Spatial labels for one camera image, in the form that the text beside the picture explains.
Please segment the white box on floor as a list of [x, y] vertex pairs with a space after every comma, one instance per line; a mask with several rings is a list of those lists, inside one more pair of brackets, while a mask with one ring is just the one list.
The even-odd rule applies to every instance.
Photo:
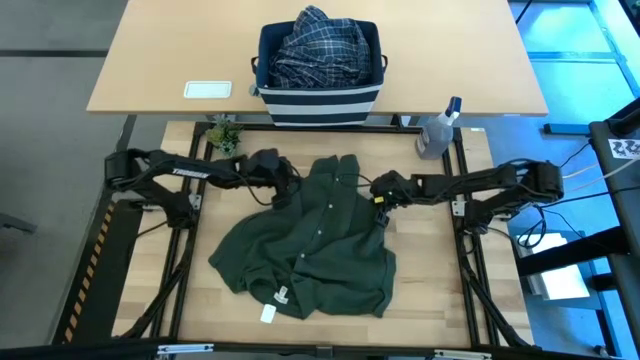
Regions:
[[[533, 234], [524, 236], [517, 248], [519, 256], [538, 254], [545, 250], [567, 244], [561, 233], [546, 233], [544, 236]], [[577, 265], [550, 270], [526, 277], [533, 295], [539, 295], [545, 301], [588, 298], [590, 296], [580, 269]]]

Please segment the navy white striped bin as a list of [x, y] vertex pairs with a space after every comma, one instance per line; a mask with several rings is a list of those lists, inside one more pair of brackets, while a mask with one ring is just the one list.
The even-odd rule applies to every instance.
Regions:
[[294, 23], [281, 22], [262, 27], [258, 55], [251, 59], [255, 83], [250, 92], [265, 103], [277, 126], [324, 127], [361, 125], [369, 116], [384, 83], [388, 58], [382, 54], [375, 23], [358, 20], [370, 49], [372, 74], [364, 84], [338, 88], [281, 88], [269, 74], [270, 58], [293, 32]]

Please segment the grey chair leg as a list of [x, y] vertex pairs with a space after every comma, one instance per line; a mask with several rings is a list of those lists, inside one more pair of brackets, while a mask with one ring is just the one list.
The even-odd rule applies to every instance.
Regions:
[[36, 225], [4, 213], [0, 213], [0, 228], [15, 229], [28, 234], [37, 230]]

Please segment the small green potted plant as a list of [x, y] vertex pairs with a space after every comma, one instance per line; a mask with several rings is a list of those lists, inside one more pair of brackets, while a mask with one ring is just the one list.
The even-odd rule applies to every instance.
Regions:
[[207, 141], [224, 157], [234, 157], [241, 142], [243, 126], [223, 114], [209, 117], [209, 121], [212, 127], [205, 131]]

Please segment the white rectangular tray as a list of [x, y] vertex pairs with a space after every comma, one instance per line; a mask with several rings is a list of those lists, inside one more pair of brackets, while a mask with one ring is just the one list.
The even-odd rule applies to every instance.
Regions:
[[188, 81], [183, 96], [186, 99], [226, 99], [231, 96], [231, 81]]

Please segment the blue plaid shirt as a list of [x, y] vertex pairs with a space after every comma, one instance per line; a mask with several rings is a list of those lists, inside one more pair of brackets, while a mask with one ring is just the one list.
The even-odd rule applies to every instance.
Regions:
[[330, 18], [309, 5], [270, 57], [269, 74], [280, 88], [360, 86], [371, 73], [370, 46], [351, 18]]

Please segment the clear spray bottle blue nozzle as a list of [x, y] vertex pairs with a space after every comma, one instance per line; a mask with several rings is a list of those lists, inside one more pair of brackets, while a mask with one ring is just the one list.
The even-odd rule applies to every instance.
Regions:
[[431, 117], [422, 126], [416, 139], [415, 148], [420, 159], [435, 160], [440, 158], [453, 140], [453, 123], [460, 116], [462, 98], [450, 98], [446, 109], [435, 117]]

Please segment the dark green button shirt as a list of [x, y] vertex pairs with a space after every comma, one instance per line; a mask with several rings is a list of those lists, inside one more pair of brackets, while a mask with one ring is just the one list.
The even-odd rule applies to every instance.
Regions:
[[249, 215], [209, 264], [235, 294], [289, 317], [380, 317], [393, 297], [396, 257], [373, 201], [357, 189], [353, 154], [316, 160], [288, 206]]

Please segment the black hazard-striped floor ramp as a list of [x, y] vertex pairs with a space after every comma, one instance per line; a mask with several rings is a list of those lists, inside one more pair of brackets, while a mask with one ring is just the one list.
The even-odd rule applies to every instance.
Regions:
[[94, 344], [112, 336], [142, 209], [132, 200], [97, 213], [56, 326], [54, 344]]

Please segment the light wooden desk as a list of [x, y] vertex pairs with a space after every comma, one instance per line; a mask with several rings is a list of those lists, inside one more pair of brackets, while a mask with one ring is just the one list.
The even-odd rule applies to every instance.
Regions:
[[[261, 28], [308, 5], [375, 23], [389, 64], [377, 114], [544, 116], [548, 108], [507, 0], [128, 0], [87, 108], [92, 113], [262, 113], [249, 93]], [[188, 81], [231, 81], [186, 99]]]

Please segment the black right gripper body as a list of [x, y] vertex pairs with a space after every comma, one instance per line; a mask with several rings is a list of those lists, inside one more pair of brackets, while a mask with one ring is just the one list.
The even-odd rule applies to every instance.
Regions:
[[397, 207], [414, 204], [415, 199], [420, 196], [420, 187], [415, 180], [406, 179], [395, 170], [391, 170], [374, 179], [369, 192], [377, 209], [376, 224], [387, 226], [389, 213]]

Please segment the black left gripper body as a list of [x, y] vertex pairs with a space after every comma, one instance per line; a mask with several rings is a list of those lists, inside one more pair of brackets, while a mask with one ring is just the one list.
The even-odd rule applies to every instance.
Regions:
[[[300, 190], [300, 174], [286, 157], [279, 155], [277, 149], [262, 149], [246, 160], [244, 184], [260, 205], [285, 208]], [[263, 187], [275, 190], [269, 203], [259, 200], [253, 191]]]

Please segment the silver metal bracket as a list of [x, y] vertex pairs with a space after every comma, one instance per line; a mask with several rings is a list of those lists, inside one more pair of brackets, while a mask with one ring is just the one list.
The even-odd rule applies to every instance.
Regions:
[[493, 360], [493, 356], [490, 353], [475, 352], [475, 351], [462, 351], [451, 349], [435, 349], [433, 359], [443, 360]]
[[162, 344], [157, 347], [157, 356], [169, 356], [176, 354], [191, 353], [209, 353], [213, 352], [215, 345], [213, 343], [197, 343], [197, 344]]

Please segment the white marker tag label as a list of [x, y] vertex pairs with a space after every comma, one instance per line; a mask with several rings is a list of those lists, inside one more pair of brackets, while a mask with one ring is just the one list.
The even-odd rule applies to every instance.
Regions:
[[640, 157], [640, 140], [636, 139], [609, 139], [611, 155], [615, 159], [632, 160]]

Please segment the black equipment cart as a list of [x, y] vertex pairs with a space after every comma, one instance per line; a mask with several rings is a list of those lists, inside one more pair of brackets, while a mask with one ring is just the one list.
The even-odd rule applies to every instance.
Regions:
[[619, 224], [519, 259], [517, 267], [520, 275], [529, 276], [605, 257], [611, 272], [593, 277], [596, 289], [618, 292], [640, 356], [640, 157], [615, 159], [608, 144], [609, 139], [640, 140], [640, 97], [588, 129], [607, 186], [603, 194], [612, 200]]

